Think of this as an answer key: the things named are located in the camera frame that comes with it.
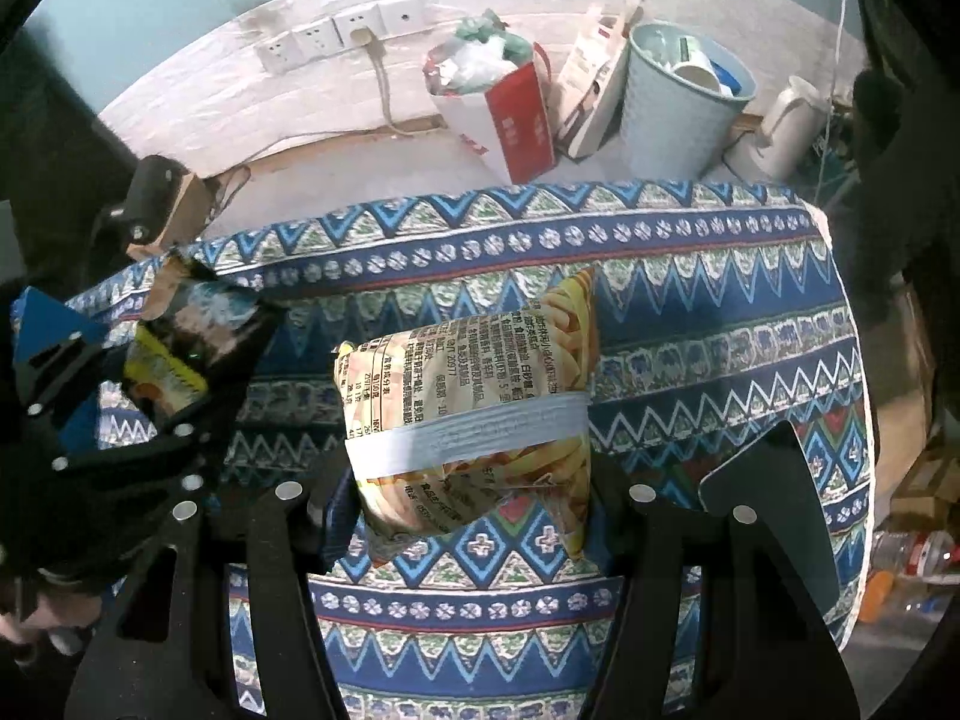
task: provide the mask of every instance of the white kettle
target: white kettle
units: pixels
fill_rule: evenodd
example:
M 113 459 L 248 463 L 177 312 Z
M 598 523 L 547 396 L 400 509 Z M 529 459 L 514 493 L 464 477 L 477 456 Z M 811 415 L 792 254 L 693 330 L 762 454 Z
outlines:
M 789 86 L 779 93 L 754 138 L 750 156 L 755 165 L 776 180 L 789 178 L 827 126 L 829 115 L 829 100 L 809 81 L 790 76 Z

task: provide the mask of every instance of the wall socket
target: wall socket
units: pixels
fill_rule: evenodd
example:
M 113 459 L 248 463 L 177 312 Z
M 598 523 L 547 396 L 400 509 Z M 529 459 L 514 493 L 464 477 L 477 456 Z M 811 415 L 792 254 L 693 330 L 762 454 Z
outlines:
M 282 76 L 305 65 L 307 61 L 304 51 L 291 32 L 281 32 L 258 44 L 256 55 L 260 57 L 263 69 L 271 76 Z
M 389 37 L 429 29 L 424 13 L 424 0 L 381 0 L 377 7 Z
M 334 55 L 344 50 L 333 19 L 320 19 L 294 29 L 294 37 L 308 60 Z
M 367 4 L 357 5 L 341 11 L 333 17 L 333 23 L 337 25 L 337 31 L 344 40 L 344 46 L 348 49 L 352 49 L 358 45 L 355 44 L 350 37 L 350 33 L 352 33 L 354 29 L 362 29 L 366 26 L 374 35 L 380 38 L 387 33 L 377 2 L 368 2 Z

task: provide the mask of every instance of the light blue trash can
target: light blue trash can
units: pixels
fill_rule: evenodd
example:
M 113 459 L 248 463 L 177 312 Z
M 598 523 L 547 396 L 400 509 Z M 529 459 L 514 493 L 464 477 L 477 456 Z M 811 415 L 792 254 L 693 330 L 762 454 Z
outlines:
M 658 30 L 668 43 L 683 35 L 700 41 L 733 97 L 680 79 L 642 55 L 644 38 Z M 719 156 L 733 121 L 756 94 L 757 81 L 751 72 L 719 43 L 672 23 L 635 26 L 630 32 L 630 73 L 620 126 L 632 173 L 637 178 L 699 178 Z

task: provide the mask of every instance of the patterned tablecloth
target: patterned tablecloth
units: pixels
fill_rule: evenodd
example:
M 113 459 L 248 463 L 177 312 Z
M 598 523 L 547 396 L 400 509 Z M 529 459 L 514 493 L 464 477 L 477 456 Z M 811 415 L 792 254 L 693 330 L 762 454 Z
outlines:
M 251 383 L 227 476 L 272 485 L 341 437 L 329 370 L 339 341 L 509 311 L 598 264 L 595 447 L 696 506 L 700 479 L 789 419 L 820 491 L 850 633 L 872 530 L 872 437 L 856 329 L 826 225 L 789 191 L 668 183 L 517 186 L 352 206 L 192 247 L 224 277 L 289 308 Z M 71 305 L 128 338 L 156 261 Z M 152 427 L 115 386 L 104 445 Z M 668 707 L 692 674 L 691 567 Z M 264 712 L 238 567 L 229 601 L 243 706 Z M 619 581 L 572 562 L 544 511 L 518 498 L 447 538 L 371 568 L 362 527 L 310 581 L 333 672 L 356 717 L 576 717 L 610 630 Z

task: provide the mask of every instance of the white strap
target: white strap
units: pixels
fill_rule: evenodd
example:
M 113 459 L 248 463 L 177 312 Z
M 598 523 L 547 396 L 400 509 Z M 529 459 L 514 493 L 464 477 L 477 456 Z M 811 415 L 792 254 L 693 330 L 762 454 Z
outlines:
M 347 439 L 357 479 L 421 471 L 587 434 L 586 392 L 499 403 Z

